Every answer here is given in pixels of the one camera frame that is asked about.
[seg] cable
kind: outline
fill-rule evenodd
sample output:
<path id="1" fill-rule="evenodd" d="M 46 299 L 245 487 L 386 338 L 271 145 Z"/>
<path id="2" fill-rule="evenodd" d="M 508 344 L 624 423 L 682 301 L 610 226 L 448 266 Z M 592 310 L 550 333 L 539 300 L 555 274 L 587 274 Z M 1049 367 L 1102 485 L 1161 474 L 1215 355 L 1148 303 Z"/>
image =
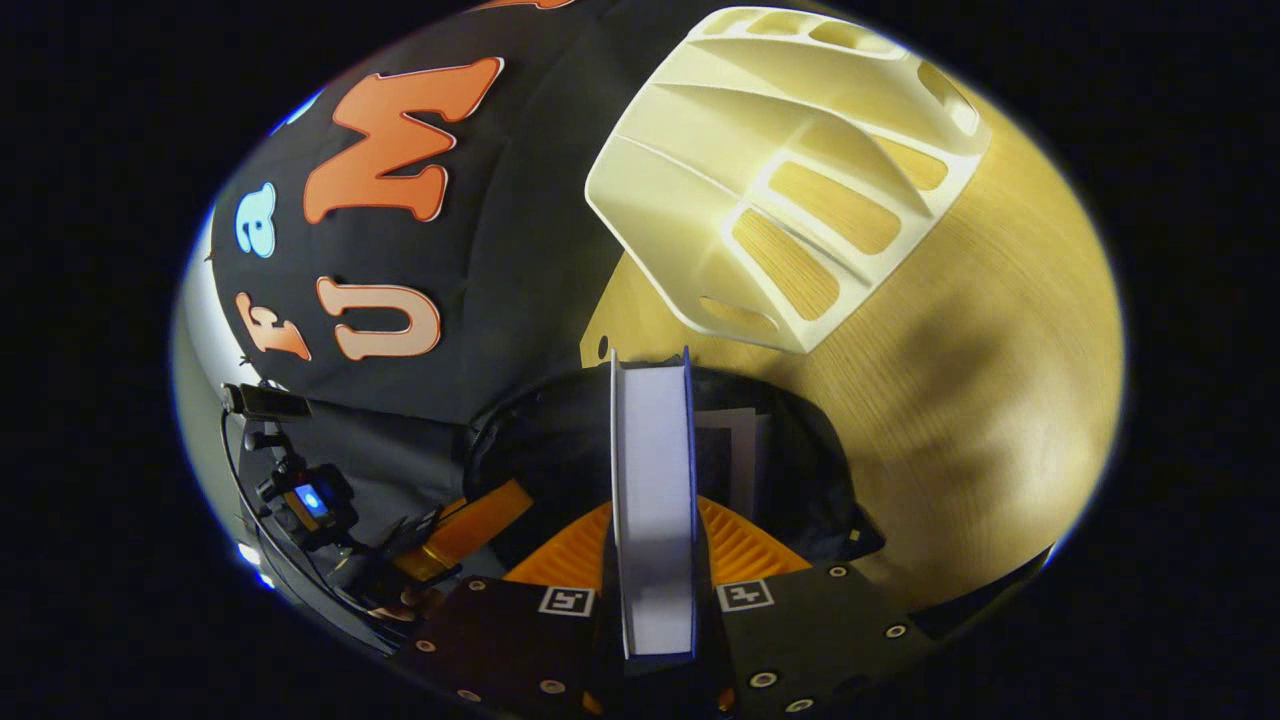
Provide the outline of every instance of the cable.
<path id="1" fill-rule="evenodd" d="M 255 532 L 256 532 L 255 534 L 257 534 L 257 539 L 259 539 L 259 543 L 261 543 L 261 542 L 262 542 L 262 536 L 265 534 L 265 533 L 262 532 L 262 528 L 261 528 L 261 525 L 259 525 L 259 527 L 255 527 Z M 294 596 L 297 596 L 298 598 L 301 598 L 301 597 L 302 597 L 302 594 L 301 594 L 301 593 L 298 593 L 298 591 L 293 588 L 293 583 L 291 583 L 291 582 L 288 580 L 288 578 L 287 578 L 287 577 L 284 575 L 284 573 L 280 573 L 279 568 L 276 568 L 276 566 L 275 566 L 275 561 L 273 561 L 273 560 L 271 560 L 271 553 L 270 553 L 270 552 L 264 552 L 264 553 L 262 553 L 262 560 L 265 560 L 265 561 L 266 561 L 266 565 L 268 565 L 268 568 L 270 568 L 270 569 L 271 569 L 271 574 L 273 574 L 273 575 L 274 575 L 275 578 L 279 578 L 279 579 L 280 579 L 282 582 L 284 582 L 284 587 L 289 588 L 289 592 L 292 592 L 292 593 L 293 593 Z M 323 619 L 325 619 L 326 621 L 329 621 L 330 624 L 333 624 L 333 620 L 329 620 L 329 619 L 328 619 L 328 618 L 325 618 L 325 616 L 324 616 L 323 614 L 320 614 L 320 618 L 323 618 Z M 378 637 L 378 639 L 380 639 L 380 641 L 383 641 L 383 642 L 385 642 L 385 643 L 390 644 L 390 646 L 392 646 L 393 648 L 394 648 L 396 646 L 398 646 L 398 644 L 403 644 L 403 643 L 404 643 L 404 641 L 407 641 L 407 639 L 408 639 L 407 637 L 401 637 L 401 633 L 394 633 L 396 635 L 398 635 L 398 639 L 388 639 L 388 638 L 383 637 L 383 633 L 381 633 L 381 630 L 388 630 L 387 628 L 381 628 L 381 626 L 379 626 L 379 625 L 374 625 L 371 620 L 366 620 L 365 618 L 360 618 L 360 620 L 361 620 L 361 623 L 362 623 L 362 624 L 364 624 L 365 626 L 367 626 L 367 628 L 370 629 L 370 632 L 372 632 L 372 633 L 374 633 L 374 635 L 375 635 L 375 637 Z M 358 637 L 357 637 L 357 638 L 355 638 L 355 639 L 356 639 L 357 642 L 360 642 L 360 643 L 365 644 L 365 647 L 367 647 L 367 648 L 370 648 L 370 650 L 372 650 L 372 651 L 375 651 L 375 652 L 379 652 L 379 653 L 385 653 L 385 652 L 387 652 L 387 648 L 385 648 L 385 647 L 379 647 L 379 646 L 376 646 L 376 644 L 374 644 L 374 643 L 369 642 L 369 641 L 367 641 L 367 639 L 365 639 L 365 638 L 358 638 Z"/>
<path id="2" fill-rule="evenodd" d="M 243 484 L 241 483 L 241 479 L 239 479 L 239 473 L 236 471 L 236 465 L 232 461 L 230 441 L 227 438 L 227 418 L 229 415 L 230 415 L 230 413 L 224 407 L 223 409 L 223 414 L 221 414 L 221 421 L 219 421 L 219 430 L 221 432 L 221 438 L 223 438 L 223 452 L 227 456 L 227 469 L 230 470 L 232 479 L 236 482 L 236 492 L 239 495 L 241 502 L 243 502 L 244 507 L 248 510 L 250 518 L 253 519 L 253 525 L 255 525 L 255 529 L 257 530 L 259 542 L 261 542 L 261 539 L 265 537 L 266 541 L 268 541 L 268 543 L 271 546 L 273 550 L 275 550 L 275 552 L 280 557 L 283 557 L 289 564 L 293 564 L 293 561 L 289 559 L 289 556 L 284 553 L 284 550 L 280 548 L 280 546 L 275 542 L 275 538 L 271 537 L 271 533 L 268 532 L 268 529 L 262 527 L 262 521 L 257 516 L 257 511 L 253 510 L 253 503 L 250 502 L 248 495 L 244 492 L 244 487 L 243 487 Z M 404 635 L 404 634 L 399 633 L 398 630 L 393 630 L 393 629 L 383 626 L 380 624 L 375 624 L 372 621 L 372 619 L 370 619 L 366 615 L 367 610 L 365 607 L 361 607 L 361 606 L 356 605 L 355 602 L 351 602 L 349 600 L 339 596 L 337 592 L 333 591 L 333 588 L 330 588 L 328 585 L 328 583 L 324 582 L 324 579 L 320 575 L 320 570 L 316 568 L 315 561 L 311 560 L 311 556 L 308 553 L 303 552 L 303 557 L 306 557 L 307 565 L 311 566 L 311 571 L 315 573 L 315 575 L 312 577 L 312 575 L 307 575 L 306 573 L 301 573 L 301 569 L 300 569 L 300 573 L 302 575 L 305 575 L 307 578 L 307 580 L 310 580 L 311 584 L 314 584 L 317 589 L 320 589 L 320 592 L 323 592 L 326 597 L 329 597 L 330 600 L 333 600 L 338 605 L 342 605 L 342 606 L 347 607 L 348 610 L 355 611 L 356 618 L 361 623 L 364 623 L 366 626 L 369 626 L 371 630 L 374 630 L 374 633 L 378 633 L 378 630 L 383 630 L 383 632 L 394 633 L 396 635 L 399 635 L 402 639 L 408 639 L 408 635 Z M 282 580 L 284 580 L 284 584 L 285 584 L 285 587 L 289 588 L 289 592 L 292 592 L 293 594 L 298 596 L 300 598 L 302 597 L 297 591 L 293 589 L 293 585 L 291 585 L 289 582 L 285 580 L 283 575 L 280 575 L 279 570 L 275 569 L 275 565 L 270 561 L 270 556 L 268 556 L 268 565 L 271 566 L 271 571 L 273 573 L 276 573 L 276 575 L 280 577 Z"/>

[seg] orange letter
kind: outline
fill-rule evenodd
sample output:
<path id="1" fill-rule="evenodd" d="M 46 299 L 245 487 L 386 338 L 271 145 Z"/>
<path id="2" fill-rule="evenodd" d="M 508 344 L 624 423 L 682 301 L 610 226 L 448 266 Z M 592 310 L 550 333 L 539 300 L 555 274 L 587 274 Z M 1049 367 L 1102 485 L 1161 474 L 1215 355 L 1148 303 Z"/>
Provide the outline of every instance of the orange letter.
<path id="1" fill-rule="evenodd" d="M 444 201 L 444 168 L 383 176 L 452 150 L 457 141 L 408 113 L 438 113 L 456 123 L 480 106 L 502 67 L 502 58 L 484 58 L 461 68 L 372 74 L 356 83 L 338 102 L 333 122 L 366 137 L 311 172 L 302 191 L 307 222 L 316 224 L 338 208 L 406 208 L 424 223 L 434 220 Z"/>
<path id="2" fill-rule="evenodd" d="M 243 292 L 236 296 L 236 306 L 239 307 L 248 337 L 253 338 L 253 345 L 260 351 L 283 350 L 303 360 L 311 360 L 311 351 L 307 350 L 307 343 L 302 342 L 302 334 L 293 323 L 284 320 L 284 325 L 276 328 L 275 322 L 279 318 L 275 313 L 266 307 L 253 307 L 248 295 Z"/>
<path id="3" fill-rule="evenodd" d="M 539 10 L 554 10 L 556 8 L 563 8 L 572 1 L 573 0 L 490 0 L 484 5 L 476 5 L 467 12 L 474 13 L 488 8 L 502 8 L 503 5 L 538 5 Z"/>
<path id="4" fill-rule="evenodd" d="M 334 316 L 348 307 L 390 307 L 408 315 L 408 327 L 398 333 L 357 332 L 347 325 L 334 328 L 338 347 L 351 360 L 370 355 L 410 357 L 430 352 L 440 342 L 440 313 L 416 290 L 394 284 L 338 284 L 323 277 L 316 281 L 316 296 L 325 313 Z"/>

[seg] blue led light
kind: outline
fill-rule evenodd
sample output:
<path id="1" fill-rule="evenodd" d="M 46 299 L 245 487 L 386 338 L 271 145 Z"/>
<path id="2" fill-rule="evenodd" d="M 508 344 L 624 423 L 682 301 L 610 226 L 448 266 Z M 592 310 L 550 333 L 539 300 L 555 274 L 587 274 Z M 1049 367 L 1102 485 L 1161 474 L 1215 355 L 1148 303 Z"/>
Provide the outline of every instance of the blue led light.
<path id="1" fill-rule="evenodd" d="M 329 514 L 329 507 L 326 507 L 324 501 L 320 500 L 320 493 L 316 492 L 315 487 L 298 486 L 297 488 L 294 488 L 294 492 L 298 493 L 298 500 L 301 500 L 302 503 L 307 506 L 308 512 L 311 512 L 314 518 L 320 518 L 321 515 Z"/>

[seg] wood grain surface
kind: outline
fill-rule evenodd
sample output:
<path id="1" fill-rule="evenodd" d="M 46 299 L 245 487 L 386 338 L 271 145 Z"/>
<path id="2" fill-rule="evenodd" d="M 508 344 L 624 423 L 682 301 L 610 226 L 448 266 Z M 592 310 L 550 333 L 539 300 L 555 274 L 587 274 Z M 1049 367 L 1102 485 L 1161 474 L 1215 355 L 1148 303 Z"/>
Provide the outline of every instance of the wood grain surface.
<path id="1" fill-rule="evenodd" d="M 581 342 L 584 366 L 599 363 L 602 336 L 622 360 L 687 345 L 698 365 L 822 407 L 887 538 L 855 566 L 911 610 L 977 589 L 1070 530 L 1105 469 L 1124 378 L 1116 290 L 1084 209 L 1027 135 L 955 85 L 993 131 L 987 156 L 920 246 L 812 352 L 689 329 L 626 254 Z M 795 295 L 827 300 L 823 288 Z"/>

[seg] white 3d printed object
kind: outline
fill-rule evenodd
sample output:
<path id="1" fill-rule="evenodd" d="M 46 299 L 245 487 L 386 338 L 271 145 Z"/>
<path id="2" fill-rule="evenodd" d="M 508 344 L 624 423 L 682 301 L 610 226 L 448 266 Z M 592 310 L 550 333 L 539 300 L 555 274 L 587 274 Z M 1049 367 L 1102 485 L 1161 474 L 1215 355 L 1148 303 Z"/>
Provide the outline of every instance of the white 3d printed object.
<path id="1" fill-rule="evenodd" d="M 690 328 L 808 352 L 920 243 L 989 142 L 933 65 L 872 31 L 728 8 L 632 99 L 586 201 Z"/>

